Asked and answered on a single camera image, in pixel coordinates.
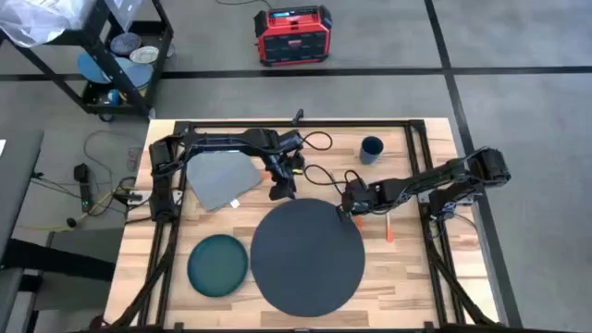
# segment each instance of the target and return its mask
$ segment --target dark green plate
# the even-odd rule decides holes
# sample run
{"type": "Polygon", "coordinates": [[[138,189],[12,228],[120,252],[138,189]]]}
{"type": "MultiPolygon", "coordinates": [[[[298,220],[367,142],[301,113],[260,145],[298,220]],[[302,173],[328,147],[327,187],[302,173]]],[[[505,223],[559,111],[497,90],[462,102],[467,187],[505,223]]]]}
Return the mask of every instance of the dark green plate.
{"type": "Polygon", "coordinates": [[[249,267],[244,246],[232,236],[214,235],[202,240],[191,251],[187,275],[202,295],[222,297],[238,288],[249,267]]]}

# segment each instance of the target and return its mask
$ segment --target gray floor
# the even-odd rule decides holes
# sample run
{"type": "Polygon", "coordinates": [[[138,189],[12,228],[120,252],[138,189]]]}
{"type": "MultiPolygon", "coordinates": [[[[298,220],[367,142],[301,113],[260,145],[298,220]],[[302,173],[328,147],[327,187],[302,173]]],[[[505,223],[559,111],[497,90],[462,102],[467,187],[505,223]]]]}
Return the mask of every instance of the gray floor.
{"type": "MultiPolygon", "coordinates": [[[[271,3],[292,6],[312,2],[271,3]]],[[[309,67],[439,66],[422,1],[322,3],[332,10],[335,21],[332,56],[326,63],[309,67]]],[[[592,6],[588,1],[435,0],[435,4],[455,67],[592,63],[592,24],[588,19],[592,6]]],[[[167,70],[259,68],[252,16],[263,6],[167,0],[164,7],[176,29],[178,50],[167,70]]],[[[153,14],[147,6],[141,16],[153,14]]],[[[63,73],[76,71],[79,51],[36,50],[63,73]]],[[[0,74],[36,72],[7,43],[0,47],[0,59],[4,60],[0,74]]],[[[500,148],[512,171],[512,181],[489,194],[524,324],[589,331],[592,226],[588,217],[592,208],[586,201],[586,190],[592,184],[588,172],[592,134],[587,130],[592,120],[592,75],[460,76],[456,80],[475,145],[500,148]]],[[[80,88],[80,82],[71,84],[80,88]]],[[[160,118],[291,117],[295,110],[304,108],[308,117],[448,117],[455,124],[440,76],[164,80],[158,91],[160,118]]],[[[141,140],[146,129],[142,120],[106,125],[86,116],[50,82],[0,82],[0,102],[4,106],[0,122],[47,129],[40,168],[61,181],[70,181],[70,169],[82,161],[102,172],[81,154],[88,133],[125,131],[141,140]]],[[[105,136],[97,138],[92,150],[111,161],[118,179],[131,173],[126,165],[127,151],[137,144],[105,136]]],[[[21,224],[51,225],[78,211],[76,201],[43,194],[40,189],[31,193],[26,204],[34,208],[23,212],[21,224]]],[[[121,217],[114,215],[89,220],[87,227],[120,230],[121,223],[121,217]]],[[[24,230],[19,236],[46,237],[24,230]]],[[[105,239],[112,240],[105,241],[105,250],[95,255],[106,258],[113,249],[117,251],[117,231],[105,239]]],[[[74,244],[66,239],[55,243],[74,244]]],[[[89,248],[80,246],[79,250],[83,253],[89,248]]],[[[59,287],[46,292],[52,295],[56,290],[65,292],[59,287]]],[[[43,312],[40,320],[46,325],[38,331],[82,328],[89,314],[100,313],[105,290],[105,286],[87,289],[83,295],[93,301],[86,308],[76,303],[76,312],[43,312]]]]}

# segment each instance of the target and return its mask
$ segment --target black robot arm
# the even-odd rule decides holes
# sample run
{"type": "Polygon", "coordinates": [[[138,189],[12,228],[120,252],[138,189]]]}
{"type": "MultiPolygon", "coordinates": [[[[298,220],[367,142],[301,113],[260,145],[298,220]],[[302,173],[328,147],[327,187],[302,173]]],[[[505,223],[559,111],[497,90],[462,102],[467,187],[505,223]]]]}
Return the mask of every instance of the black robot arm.
{"type": "Polygon", "coordinates": [[[429,193],[430,210],[437,216],[484,188],[505,184],[510,177],[501,152],[486,147],[407,179],[367,185],[360,178],[349,181],[341,195],[341,208],[352,215],[380,214],[406,203],[415,194],[433,190],[429,193]],[[449,183],[453,184],[439,189],[449,183]]]}
{"type": "Polygon", "coordinates": [[[150,197],[152,220],[168,221],[178,215],[171,189],[172,177],[192,157],[203,152],[238,151],[248,156],[261,157],[265,170],[271,173],[272,180],[276,182],[269,198],[293,199],[296,192],[294,172],[304,165],[304,158],[300,154],[303,142],[296,129],[282,135],[271,129],[247,129],[240,134],[189,132],[169,135],[154,142],[149,147],[153,177],[153,193],[150,197]],[[184,150],[176,154],[179,146],[184,147],[184,150]]]}

